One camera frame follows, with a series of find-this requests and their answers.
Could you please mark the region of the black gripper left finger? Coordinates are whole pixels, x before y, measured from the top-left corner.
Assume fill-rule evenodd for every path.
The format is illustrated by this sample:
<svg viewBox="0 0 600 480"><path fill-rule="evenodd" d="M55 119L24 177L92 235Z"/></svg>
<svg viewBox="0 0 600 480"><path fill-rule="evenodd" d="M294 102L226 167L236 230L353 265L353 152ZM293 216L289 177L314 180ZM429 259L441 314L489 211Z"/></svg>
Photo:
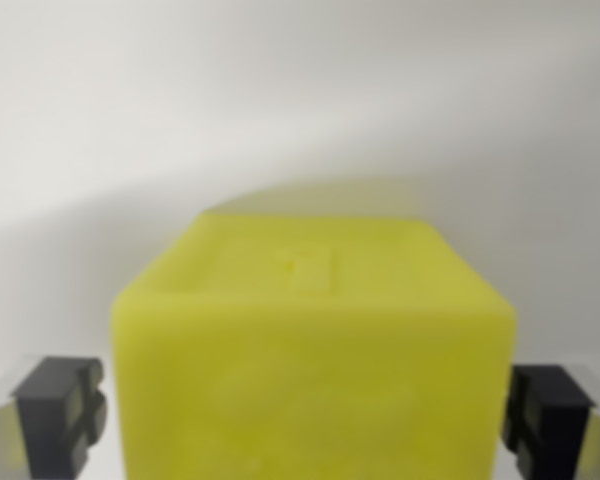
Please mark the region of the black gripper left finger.
<svg viewBox="0 0 600 480"><path fill-rule="evenodd" d="M0 377L0 479L76 479L105 429L96 357L26 355Z"/></svg>

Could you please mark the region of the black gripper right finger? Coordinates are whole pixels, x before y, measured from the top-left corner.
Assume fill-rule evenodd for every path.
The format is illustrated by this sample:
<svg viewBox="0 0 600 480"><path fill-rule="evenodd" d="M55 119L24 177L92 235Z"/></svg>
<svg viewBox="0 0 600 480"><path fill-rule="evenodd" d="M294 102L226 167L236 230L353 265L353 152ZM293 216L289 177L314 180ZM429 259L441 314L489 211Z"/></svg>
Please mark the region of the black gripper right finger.
<svg viewBox="0 0 600 480"><path fill-rule="evenodd" d="M584 365L514 365L501 438L523 479L600 479L600 378Z"/></svg>

